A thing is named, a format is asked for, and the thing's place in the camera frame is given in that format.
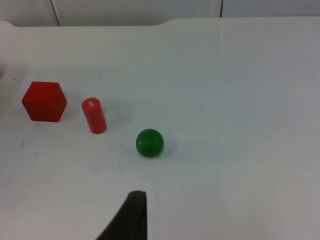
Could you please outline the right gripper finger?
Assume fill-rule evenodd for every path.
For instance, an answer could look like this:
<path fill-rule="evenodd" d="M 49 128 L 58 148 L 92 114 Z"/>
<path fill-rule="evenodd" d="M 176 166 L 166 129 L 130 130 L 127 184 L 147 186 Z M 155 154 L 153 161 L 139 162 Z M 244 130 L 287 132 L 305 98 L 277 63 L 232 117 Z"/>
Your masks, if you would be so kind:
<path fill-rule="evenodd" d="M 110 223 L 98 240 L 147 240 L 147 193 L 135 190 L 128 193 Z"/>

